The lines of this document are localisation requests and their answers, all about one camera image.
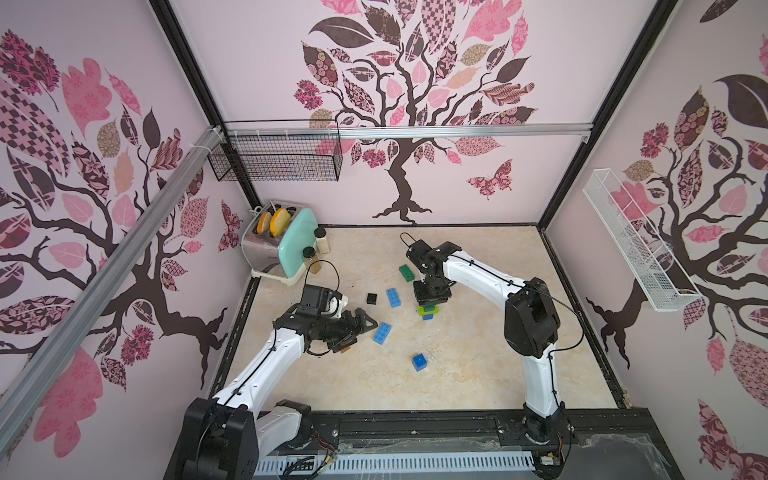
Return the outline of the lime green lego brick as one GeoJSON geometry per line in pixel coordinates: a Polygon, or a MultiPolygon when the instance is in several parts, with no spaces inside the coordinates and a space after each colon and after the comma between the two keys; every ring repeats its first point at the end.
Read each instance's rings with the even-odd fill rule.
{"type": "Polygon", "coordinates": [[[418,313],[420,316],[427,316],[427,315],[434,315],[439,312],[439,307],[433,306],[431,309],[422,308],[421,306],[418,307],[418,313]]]}

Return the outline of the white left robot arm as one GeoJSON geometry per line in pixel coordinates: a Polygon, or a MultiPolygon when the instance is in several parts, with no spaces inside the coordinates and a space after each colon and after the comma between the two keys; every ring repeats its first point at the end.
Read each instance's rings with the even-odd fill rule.
{"type": "Polygon", "coordinates": [[[299,302],[273,323],[259,353],[226,387],[187,408],[164,474],[167,479],[251,479],[259,461],[280,446],[299,447],[312,432],[310,406],[282,400],[263,413],[266,400],[313,342],[341,352],[379,324],[361,308],[350,311],[336,290],[307,285],[299,302]]]}

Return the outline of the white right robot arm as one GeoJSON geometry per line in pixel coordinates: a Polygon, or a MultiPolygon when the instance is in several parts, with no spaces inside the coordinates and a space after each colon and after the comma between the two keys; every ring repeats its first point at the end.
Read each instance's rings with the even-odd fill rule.
{"type": "Polygon", "coordinates": [[[422,274],[414,282],[419,305],[447,302],[451,288],[461,284],[499,307],[507,344],[522,358],[526,396],[523,428],[527,438],[540,445],[564,436],[567,431],[564,406],[557,392],[555,351],[561,320],[539,278],[523,280],[492,268],[445,242],[435,248],[423,240],[413,241],[406,257],[422,274]]]}

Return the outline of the small dark green lego brick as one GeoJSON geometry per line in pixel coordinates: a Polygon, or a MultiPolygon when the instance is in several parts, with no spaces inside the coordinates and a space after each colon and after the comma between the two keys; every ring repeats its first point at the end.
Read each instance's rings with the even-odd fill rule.
{"type": "Polygon", "coordinates": [[[415,280],[415,274],[408,265],[401,265],[398,268],[398,271],[406,282],[412,282],[415,280]]]}

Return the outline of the light blue long lego brick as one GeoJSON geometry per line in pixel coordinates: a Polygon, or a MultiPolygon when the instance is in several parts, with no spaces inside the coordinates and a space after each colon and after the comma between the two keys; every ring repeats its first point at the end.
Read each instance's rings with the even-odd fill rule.
{"type": "Polygon", "coordinates": [[[374,334],[373,341],[379,345],[383,345],[387,337],[391,333],[392,326],[386,322],[382,322],[376,333],[374,334]]]}

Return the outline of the blue small lego brick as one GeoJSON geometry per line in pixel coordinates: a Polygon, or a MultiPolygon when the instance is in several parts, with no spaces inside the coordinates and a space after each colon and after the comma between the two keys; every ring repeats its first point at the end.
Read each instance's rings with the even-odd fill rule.
{"type": "Polygon", "coordinates": [[[417,372],[424,370],[428,366],[428,361],[423,354],[417,354],[411,359],[412,365],[417,372]]]}

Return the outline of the brown spice jar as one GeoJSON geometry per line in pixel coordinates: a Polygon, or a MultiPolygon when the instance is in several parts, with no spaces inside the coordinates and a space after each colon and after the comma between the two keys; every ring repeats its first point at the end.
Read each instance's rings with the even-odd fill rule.
{"type": "Polygon", "coordinates": [[[313,275],[318,274],[322,269],[323,264],[321,263],[321,259],[315,248],[305,247],[302,254],[307,266],[307,272],[313,275]]]}

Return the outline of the pale spice jar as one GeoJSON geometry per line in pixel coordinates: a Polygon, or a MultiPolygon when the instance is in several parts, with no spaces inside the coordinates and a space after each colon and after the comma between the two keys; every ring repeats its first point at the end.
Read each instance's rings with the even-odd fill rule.
{"type": "Polygon", "coordinates": [[[326,255],[331,252],[327,231],[324,227],[317,227],[314,230],[315,246],[317,252],[321,255],[326,255]]]}

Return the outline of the mint green toaster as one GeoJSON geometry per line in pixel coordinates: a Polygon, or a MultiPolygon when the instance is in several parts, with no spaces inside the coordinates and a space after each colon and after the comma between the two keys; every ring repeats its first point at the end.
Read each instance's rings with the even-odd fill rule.
{"type": "Polygon", "coordinates": [[[305,205],[274,200],[252,214],[240,239],[251,276],[294,285],[307,271],[304,249],[316,244],[315,213],[305,205]]]}

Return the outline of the aluminium rail back wall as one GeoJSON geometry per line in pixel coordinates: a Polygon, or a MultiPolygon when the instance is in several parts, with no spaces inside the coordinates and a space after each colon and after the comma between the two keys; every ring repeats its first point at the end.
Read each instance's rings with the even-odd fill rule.
{"type": "Polygon", "coordinates": [[[340,139],[401,139],[401,138],[462,138],[462,137],[530,137],[568,136],[589,137],[589,123],[469,125],[469,126],[395,126],[360,128],[228,128],[232,136],[256,135],[305,136],[332,135],[340,139]]]}

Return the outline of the aluminium rail wall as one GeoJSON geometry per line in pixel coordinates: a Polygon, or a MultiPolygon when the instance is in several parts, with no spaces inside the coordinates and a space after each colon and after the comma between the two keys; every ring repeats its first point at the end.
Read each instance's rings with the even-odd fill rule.
{"type": "Polygon", "coordinates": [[[139,256],[170,215],[189,183],[206,162],[208,151],[223,139],[223,129],[211,126],[191,146],[168,184],[140,215],[105,266],[87,284],[65,318],[53,329],[1,400],[1,454],[6,455],[43,397],[68,365],[77,348],[109,301],[115,296],[139,256]]]}
{"type": "Polygon", "coordinates": [[[589,123],[469,125],[469,126],[395,126],[360,128],[228,128],[232,136],[256,135],[305,136],[332,135],[340,139],[401,139],[401,138],[462,138],[462,137],[530,137],[568,136],[589,137],[589,123]]]}

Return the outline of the aluminium rail left wall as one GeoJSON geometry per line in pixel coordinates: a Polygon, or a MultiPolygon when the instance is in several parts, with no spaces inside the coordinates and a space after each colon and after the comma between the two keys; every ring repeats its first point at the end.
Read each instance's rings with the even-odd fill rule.
{"type": "Polygon", "coordinates": [[[1,454],[6,455],[43,397],[68,365],[77,348],[109,301],[115,296],[139,256],[170,215],[189,183],[206,162],[208,151],[223,139],[223,129],[211,126],[191,146],[168,184],[140,215],[105,266],[87,284],[65,318],[53,329],[1,400],[1,454]]]}

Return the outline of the black corner frame post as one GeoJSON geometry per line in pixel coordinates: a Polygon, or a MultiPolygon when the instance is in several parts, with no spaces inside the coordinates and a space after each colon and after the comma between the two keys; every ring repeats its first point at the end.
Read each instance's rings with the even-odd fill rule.
{"type": "Polygon", "coordinates": [[[641,68],[651,56],[653,47],[661,39],[665,28],[676,12],[680,1],[656,1],[648,18],[625,57],[617,75],[607,91],[593,121],[587,140],[583,140],[569,163],[554,194],[537,223],[538,229],[545,232],[574,187],[582,169],[585,167],[599,140],[608,129],[610,121],[627,97],[630,87],[639,75],[641,68]]]}

